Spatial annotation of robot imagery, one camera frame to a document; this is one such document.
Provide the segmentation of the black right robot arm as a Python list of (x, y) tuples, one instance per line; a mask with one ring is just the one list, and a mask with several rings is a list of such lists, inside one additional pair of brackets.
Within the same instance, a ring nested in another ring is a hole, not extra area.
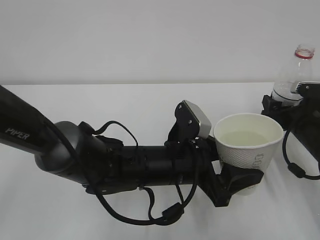
[(285, 131), (281, 148), (288, 170), (300, 179), (319, 180), (319, 175), (308, 175), (289, 160), (287, 142), (289, 134), (293, 134), (316, 161), (320, 161), (320, 100), (304, 98), (297, 106), (282, 106), (282, 102), (264, 95), (262, 106), (261, 114), (278, 122)]

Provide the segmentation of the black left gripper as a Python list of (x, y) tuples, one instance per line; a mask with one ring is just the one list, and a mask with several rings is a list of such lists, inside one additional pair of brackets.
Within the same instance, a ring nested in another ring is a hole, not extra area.
[(253, 194), (264, 177), (264, 172), (254, 168), (241, 168), (221, 162), (217, 175), (212, 162), (218, 159), (215, 138), (189, 139), (183, 142), (169, 137), (164, 143), (172, 159), (173, 171), (182, 177), (182, 183), (192, 183), (198, 167), (197, 186), (208, 196), (215, 207), (227, 207), (231, 195)]

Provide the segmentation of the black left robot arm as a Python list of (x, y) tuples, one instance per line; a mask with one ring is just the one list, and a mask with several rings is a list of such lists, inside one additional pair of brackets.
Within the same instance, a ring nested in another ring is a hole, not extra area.
[(214, 171), (218, 144), (197, 105), (183, 100), (174, 115), (164, 145), (124, 146), (103, 136), (107, 125), (95, 130), (86, 122), (51, 123), (8, 89), (0, 89), (1, 143), (32, 153), (41, 170), (79, 183), (89, 194), (195, 184), (216, 207), (226, 207), (233, 194), (261, 182), (264, 174), (258, 169), (226, 163), (220, 173)]

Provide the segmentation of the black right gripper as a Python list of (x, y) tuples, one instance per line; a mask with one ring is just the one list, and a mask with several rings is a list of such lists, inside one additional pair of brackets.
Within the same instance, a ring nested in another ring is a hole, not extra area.
[(281, 101), (269, 95), (262, 98), (261, 114), (272, 118), (287, 130), (282, 143), (282, 152), (287, 155), (287, 141), (293, 133), (311, 155), (320, 154), (320, 101), (305, 99), (297, 106), (282, 106)]

